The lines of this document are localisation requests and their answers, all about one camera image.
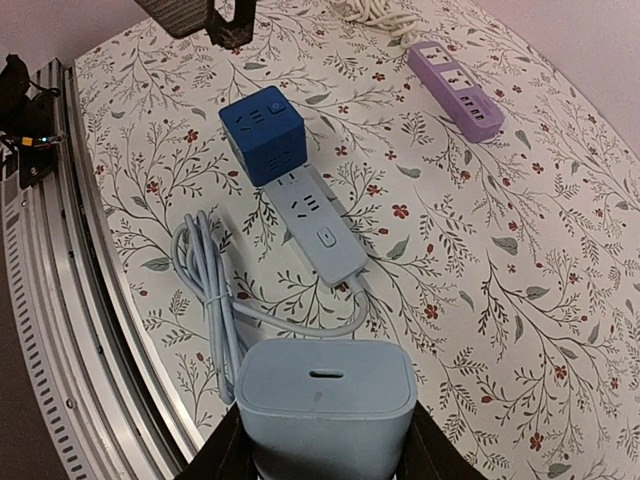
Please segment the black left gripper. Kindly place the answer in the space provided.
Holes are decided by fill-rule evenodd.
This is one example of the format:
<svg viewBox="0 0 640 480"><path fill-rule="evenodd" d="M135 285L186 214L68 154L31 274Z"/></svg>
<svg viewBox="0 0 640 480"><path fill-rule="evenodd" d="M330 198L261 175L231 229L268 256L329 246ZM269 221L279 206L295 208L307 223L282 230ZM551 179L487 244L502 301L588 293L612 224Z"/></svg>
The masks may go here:
<svg viewBox="0 0 640 480"><path fill-rule="evenodd" d="M210 18L207 34L213 45L223 49L237 49L253 40L256 14L255 0L237 0L231 20L226 20L216 9L216 2L210 1Z"/></svg>

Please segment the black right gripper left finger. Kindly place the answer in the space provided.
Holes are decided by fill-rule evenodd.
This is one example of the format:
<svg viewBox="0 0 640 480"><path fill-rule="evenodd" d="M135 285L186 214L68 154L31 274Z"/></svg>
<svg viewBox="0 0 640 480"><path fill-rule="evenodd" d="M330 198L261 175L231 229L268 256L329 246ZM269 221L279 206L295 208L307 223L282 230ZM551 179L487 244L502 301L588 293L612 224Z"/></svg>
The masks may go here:
<svg viewBox="0 0 640 480"><path fill-rule="evenodd" d="M193 460L175 480L248 480L250 438L232 405Z"/></svg>

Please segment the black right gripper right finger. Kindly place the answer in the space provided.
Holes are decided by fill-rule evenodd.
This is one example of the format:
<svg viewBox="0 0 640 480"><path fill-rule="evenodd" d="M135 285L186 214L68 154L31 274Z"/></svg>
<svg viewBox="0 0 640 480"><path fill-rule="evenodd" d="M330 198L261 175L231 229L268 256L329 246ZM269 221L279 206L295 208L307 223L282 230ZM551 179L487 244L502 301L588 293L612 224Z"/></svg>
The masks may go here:
<svg viewBox="0 0 640 480"><path fill-rule="evenodd" d="M417 401L399 461L400 480L486 480Z"/></svg>

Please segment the light blue charger plug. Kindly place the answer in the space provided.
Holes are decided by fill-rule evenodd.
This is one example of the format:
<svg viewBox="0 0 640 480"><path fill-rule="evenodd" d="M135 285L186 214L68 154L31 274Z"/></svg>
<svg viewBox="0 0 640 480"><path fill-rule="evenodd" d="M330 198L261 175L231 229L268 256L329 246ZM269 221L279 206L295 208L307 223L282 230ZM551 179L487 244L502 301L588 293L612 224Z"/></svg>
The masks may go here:
<svg viewBox="0 0 640 480"><path fill-rule="evenodd" d="M235 387L263 479L391 479L417 400L408 354L373 340L272 339Z"/></svg>

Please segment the dark blue cube socket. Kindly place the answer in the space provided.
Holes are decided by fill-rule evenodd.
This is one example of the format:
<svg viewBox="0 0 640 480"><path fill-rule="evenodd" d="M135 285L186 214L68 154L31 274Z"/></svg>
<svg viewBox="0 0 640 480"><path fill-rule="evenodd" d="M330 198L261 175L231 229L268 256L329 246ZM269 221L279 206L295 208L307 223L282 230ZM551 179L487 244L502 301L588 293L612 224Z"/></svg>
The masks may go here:
<svg viewBox="0 0 640 480"><path fill-rule="evenodd" d="M231 103L218 115L253 186L262 187L306 163L304 120L277 87Z"/></svg>

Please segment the light blue power strip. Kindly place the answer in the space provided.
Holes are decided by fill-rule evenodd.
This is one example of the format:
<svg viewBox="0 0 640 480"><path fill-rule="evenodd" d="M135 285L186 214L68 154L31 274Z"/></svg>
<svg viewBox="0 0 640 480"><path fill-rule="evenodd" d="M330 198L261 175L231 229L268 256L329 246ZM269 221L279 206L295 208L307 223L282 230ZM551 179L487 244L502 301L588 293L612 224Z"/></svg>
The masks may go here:
<svg viewBox="0 0 640 480"><path fill-rule="evenodd" d="M320 279L335 287L354 278L368 256L318 182L298 167L264 190Z"/></svg>

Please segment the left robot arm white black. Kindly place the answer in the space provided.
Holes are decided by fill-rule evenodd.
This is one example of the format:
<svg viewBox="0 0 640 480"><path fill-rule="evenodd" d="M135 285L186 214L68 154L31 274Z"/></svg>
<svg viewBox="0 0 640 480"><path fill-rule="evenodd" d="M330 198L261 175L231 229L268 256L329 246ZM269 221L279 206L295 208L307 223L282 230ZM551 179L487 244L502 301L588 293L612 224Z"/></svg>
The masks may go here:
<svg viewBox="0 0 640 480"><path fill-rule="evenodd" d="M230 20L218 12L214 0L138 0L136 4L174 39L204 31L213 45L226 50L253 40L256 0L234 1Z"/></svg>

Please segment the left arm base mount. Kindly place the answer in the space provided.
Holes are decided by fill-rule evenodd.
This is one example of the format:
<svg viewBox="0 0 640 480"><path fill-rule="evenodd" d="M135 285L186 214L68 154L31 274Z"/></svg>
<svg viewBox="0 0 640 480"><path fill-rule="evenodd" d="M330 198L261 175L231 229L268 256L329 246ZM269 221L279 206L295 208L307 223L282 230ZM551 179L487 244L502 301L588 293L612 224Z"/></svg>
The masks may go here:
<svg viewBox="0 0 640 480"><path fill-rule="evenodd" d="M60 95L59 88L31 80L18 55L6 56L1 72L1 143L9 150L5 172L19 174L21 189L42 181L57 164L55 147L66 140L55 123Z"/></svg>

